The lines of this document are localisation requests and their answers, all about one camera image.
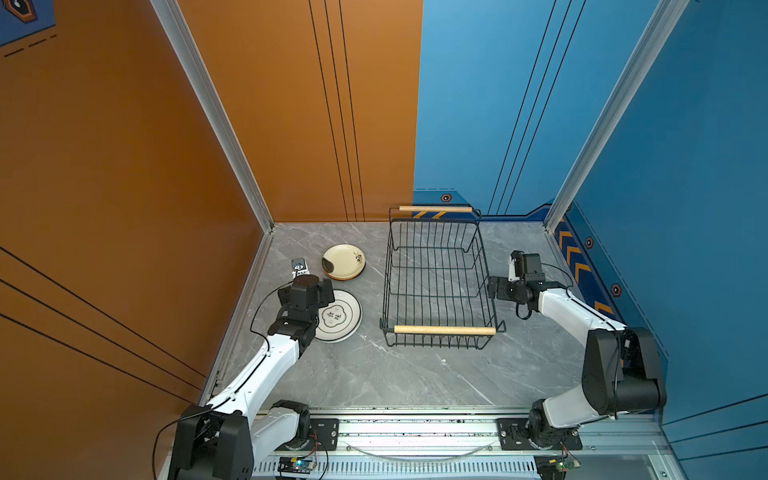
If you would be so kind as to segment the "cream small plate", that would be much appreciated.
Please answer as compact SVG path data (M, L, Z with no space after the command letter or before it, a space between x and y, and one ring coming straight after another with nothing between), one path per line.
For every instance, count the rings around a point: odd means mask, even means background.
M352 273L364 270L366 257L363 251L351 244L338 244L329 248L322 256L324 272Z

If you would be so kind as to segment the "beige small plate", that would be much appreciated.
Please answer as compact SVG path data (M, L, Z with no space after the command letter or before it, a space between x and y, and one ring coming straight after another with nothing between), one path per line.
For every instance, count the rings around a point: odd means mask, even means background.
M352 273L343 273L343 274L332 273L332 272L325 272L325 273L326 273L328 278L330 278L332 280L335 280L335 281L350 281L350 280L355 279L358 276L360 276L362 271L363 270L352 272Z

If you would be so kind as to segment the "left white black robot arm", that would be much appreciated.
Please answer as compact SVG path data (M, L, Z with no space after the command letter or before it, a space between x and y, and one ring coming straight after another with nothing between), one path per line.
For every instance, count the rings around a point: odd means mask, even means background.
M306 405L287 401L257 414L314 340L319 310L335 301L333 284L305 274L277 292L280 309L255 357L208 403L169 424L176 431L165 479L250 479L256 463L279 446L307 439Z

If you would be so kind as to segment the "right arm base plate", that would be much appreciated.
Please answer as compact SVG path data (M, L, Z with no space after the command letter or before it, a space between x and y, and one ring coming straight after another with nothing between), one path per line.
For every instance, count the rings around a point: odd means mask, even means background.
M497 436L504 451L557 450L565 447L579 451L583 448L575 428L556 429L544 423L540 428L529 419L507 417L496 420Z

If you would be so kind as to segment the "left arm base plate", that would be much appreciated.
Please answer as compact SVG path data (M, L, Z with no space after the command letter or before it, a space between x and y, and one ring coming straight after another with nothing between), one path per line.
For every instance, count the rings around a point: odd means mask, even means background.
M301 420L296 436L280 445L277 451L312 450L316 442L328 452L335 451L339 440L339 428L338 418L311 417L306 421Z

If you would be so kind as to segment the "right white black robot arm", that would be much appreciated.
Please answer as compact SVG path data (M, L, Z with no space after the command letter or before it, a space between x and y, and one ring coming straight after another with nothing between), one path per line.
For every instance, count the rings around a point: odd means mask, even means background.
M548 280L538 254L513 251L508 276L491 279L489 296L550 318L584 347L580 383L532 405L524 427L532 446L560 446L584 424L666 405L653 334L610 319L571 294L566 285Z

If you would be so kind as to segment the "black wire dish rack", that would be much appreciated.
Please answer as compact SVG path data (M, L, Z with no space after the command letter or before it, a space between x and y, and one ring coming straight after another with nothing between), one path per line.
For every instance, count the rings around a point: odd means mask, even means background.
M382 313L389 347L483 349L506 331L488 296L481 214L389 210ZM493 336L395 334L396 325L493 327Z

